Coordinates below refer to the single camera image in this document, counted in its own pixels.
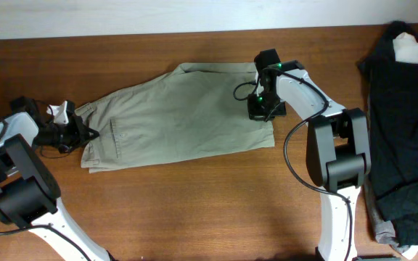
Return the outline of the khaki green shorts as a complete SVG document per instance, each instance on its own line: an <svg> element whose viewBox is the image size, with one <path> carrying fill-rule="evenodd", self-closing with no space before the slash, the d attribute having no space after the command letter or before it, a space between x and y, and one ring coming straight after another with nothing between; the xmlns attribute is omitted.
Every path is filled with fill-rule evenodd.
<svg viewBox="0 0 418 261"><path fill-rule="evenodd" d="M234 88L254 79L247 63L183 63L75 112L99 137L81 167L90 173L160 165L274 146L270 122L250 120Z"/></svg>

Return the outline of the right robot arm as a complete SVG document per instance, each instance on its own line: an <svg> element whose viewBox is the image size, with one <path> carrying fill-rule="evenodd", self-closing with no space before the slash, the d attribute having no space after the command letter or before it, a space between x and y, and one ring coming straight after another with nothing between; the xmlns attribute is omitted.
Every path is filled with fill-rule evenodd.
<svg viewBox="0 0 418 261"><path fill-rule="evenodd" d="M287 134L306 126L306 168L321 200L319 260L357 260L354 244L356 201L371 169L369 137L364 112L347 109L328 97L297 60L283 62L275 49L254 59L255 88L247 95L251 120L268 122L284 116L291 106L301 121Z"/></svg>

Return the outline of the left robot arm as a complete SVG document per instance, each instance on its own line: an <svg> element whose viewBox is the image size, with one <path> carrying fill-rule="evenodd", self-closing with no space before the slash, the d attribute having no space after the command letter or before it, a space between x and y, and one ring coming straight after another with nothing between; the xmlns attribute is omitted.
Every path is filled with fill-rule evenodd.
<svg viewBox="0 0 418 261"><path fill-rule="evenodd" d="M21 96L0 118L0 222L16 225L5 235L31 232L64 260L113 260L70 216L58 182L39 158L47 146L69 154L99 134L83 124L72 101L45 111L39 103Z"/></svg>

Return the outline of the black garment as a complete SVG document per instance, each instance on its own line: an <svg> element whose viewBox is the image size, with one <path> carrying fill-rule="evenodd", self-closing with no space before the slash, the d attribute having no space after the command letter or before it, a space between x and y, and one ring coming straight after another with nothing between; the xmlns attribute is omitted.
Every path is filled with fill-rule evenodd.
<svg viewBox="0 0 418 261"><path fill-rule="evenodd" d="M370 181L380 205L418 204L418 64L396 59L401 33L418 43L408 24L392 22L358 66L369 84Z"/></svg>

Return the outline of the white cloth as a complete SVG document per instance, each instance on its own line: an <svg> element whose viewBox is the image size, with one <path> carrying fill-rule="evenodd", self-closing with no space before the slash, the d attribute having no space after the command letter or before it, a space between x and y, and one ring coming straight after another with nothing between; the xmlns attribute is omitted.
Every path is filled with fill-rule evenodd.
<svg viewBox="0 0 418 261"><path fill-rule="evenodd" d="M395 61L418 64L418 41L409 33L401 33L393 39Z"/></svg>

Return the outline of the grey cloth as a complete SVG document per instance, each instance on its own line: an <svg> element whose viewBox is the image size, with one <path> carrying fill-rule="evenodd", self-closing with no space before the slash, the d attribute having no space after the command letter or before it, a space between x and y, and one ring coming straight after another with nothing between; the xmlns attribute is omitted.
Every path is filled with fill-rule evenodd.
<svg viewBox="0 0 418 261"><path fill-rule="evenodd" d="M393 224L390 221L384 221L380 211L377 209L376 197L369 178L364 180L364 198L375 241L379 244L390 245L400 254L408 251L410 246L399 244Z"/></svg>

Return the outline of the dark teal garment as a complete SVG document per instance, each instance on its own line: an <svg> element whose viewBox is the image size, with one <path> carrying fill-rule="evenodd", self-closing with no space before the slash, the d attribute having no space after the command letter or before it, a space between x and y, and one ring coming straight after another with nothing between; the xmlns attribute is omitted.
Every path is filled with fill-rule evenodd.
<svg viewBox="0 0 418 261"><path fill-rule="evenodd" d="M418 245L418 179L397 181L389 177L371 177L377 209L382 219L393 224L400 245Z"/></svg>

